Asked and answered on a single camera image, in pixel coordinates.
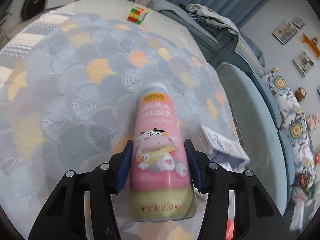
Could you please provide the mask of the pink yogurt drink bottle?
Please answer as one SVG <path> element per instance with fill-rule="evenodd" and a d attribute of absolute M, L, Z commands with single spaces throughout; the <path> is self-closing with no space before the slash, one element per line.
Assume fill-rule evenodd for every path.
<path fill-rule="evenodd" d="M 137 222 L 195 215 L 196 201 L 174 103 L 160 82 L 140 91 L 130 173 L 129 213 Z"/>

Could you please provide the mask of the small dark framed picture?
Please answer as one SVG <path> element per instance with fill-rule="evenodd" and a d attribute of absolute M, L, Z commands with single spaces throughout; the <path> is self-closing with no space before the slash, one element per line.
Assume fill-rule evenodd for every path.
<path fill-rule="evenodd" d="M 302 29 L 305 25 L 304 21 L 301 20 L 299 17 L 295 17 L 292 21 L 292 23 L 298 28 Z"/>

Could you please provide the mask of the folded grey blanket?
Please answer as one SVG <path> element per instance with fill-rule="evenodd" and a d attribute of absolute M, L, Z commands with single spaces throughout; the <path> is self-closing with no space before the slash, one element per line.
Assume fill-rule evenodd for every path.
<path fill-rule="evenodd" d="M 189 13 L 192 13 L 193 15 L 196 15 L 197 17 L 204 19 L 206 21 L 215 20 L 216 22 L 227 25 L 228 29 L 230 29 L 232 33 L 235 33 L 238 35 L 240 34 L 240 31 L 237 28 L 237 26 L 229 18 L 219 15 L 217 12 L 213 11 L 212 9 L 204 5 L 191 3 L 187 5 L 186 10 Z"/>

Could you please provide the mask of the pink plush toy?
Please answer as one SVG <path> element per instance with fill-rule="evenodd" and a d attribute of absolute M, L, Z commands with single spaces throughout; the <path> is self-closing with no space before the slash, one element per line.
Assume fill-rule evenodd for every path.
<path fill-rule="evenodd" d="M 317 125 L 319 124 L 320 117 L 318 114 L 312 114 L 309 115 L 309 117 L 306 120 L 308 130 L 314 130 L 316 129 Z"/>

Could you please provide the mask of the grey scallop pattern tablecloth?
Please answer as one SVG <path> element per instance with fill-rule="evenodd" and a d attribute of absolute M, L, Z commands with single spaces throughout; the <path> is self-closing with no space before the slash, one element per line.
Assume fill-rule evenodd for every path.
<path fill-rule="evenodd" d="M 141 87 L 166 85 L 184 138 L 206 125 L 237 140 L 214 68 L 129 22 L 49 13 L 1 50 L 1 206 L 28 237 L 68 170 L 108 161 L 133 137 Z"/>

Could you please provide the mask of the colourful puzzle cube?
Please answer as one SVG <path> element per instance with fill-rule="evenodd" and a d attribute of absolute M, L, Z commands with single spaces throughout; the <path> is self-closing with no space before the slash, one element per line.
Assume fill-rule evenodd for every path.
<path fill-rule="evenodd" d="M 148 13 L 149 11 L 146 9 L 140 7 L 132 7 L 127 20 L 140 25 L 144 21 Z"/>

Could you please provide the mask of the teal blue sofa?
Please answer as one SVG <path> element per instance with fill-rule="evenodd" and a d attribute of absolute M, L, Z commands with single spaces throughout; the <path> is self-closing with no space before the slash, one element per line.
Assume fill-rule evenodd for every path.
<path fill-rule="evenodd" d="M 232 33 L 227 25 L 201 19 L 166 0 L 153 0 L 150 7 L 186 27 L 214 67 L 251 160 L 249 168 L 284 213 L 295 195 L 307 196 L 313 190 L 315 176 L 295 172 L 291 144 L 280 130 L 279 108 L 262 80 L 267 74 L 263 64 L 241 32 Z"/>

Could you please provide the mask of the brown monkey plush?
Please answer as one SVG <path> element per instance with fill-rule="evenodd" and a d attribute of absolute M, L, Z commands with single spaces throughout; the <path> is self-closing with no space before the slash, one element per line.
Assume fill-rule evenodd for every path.
<path fill-rule="evenodd" d="M 295 97 L 297 99 L 298 102 L 301 102 L 305 99 L 306 97 L 306 91 L 304 88 L 299 87 L 296 91 L 295 91 Z"/>

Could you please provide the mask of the black guitar bag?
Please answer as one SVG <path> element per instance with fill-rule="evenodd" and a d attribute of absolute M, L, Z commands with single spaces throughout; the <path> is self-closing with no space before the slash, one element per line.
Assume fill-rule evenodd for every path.
<path fill-rule="evenodd" d="M 21 10 L 21 18 L 29 20 L 44 9 L 45 0 L 24 0 Z"/>

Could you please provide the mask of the blue white milk carton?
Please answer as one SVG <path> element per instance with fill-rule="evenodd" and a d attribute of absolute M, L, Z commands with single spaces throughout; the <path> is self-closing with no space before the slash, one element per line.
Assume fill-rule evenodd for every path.
<path fill-rule="evenodd" d="M 207 126 L 200 125 L 191 140 L 197 151 L 205 153 L 211 162 L 218 163 L 229 171 L 242 173 L 250 162 L 239 142 L 230 140 Z"/>

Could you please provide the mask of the floral long cushion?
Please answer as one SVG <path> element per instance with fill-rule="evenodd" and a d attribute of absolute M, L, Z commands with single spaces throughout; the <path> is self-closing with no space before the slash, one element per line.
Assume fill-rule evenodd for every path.
<path fill-rule="evenodd" d="M 310 138 L 305 114 L 289 84 L 278 68 L 273 68 L 262 77 L 280 111 L 280 130 L 287 136 L 295 163 L 295 172 L 316 175 L 315 160 L 310 149 Z"/>

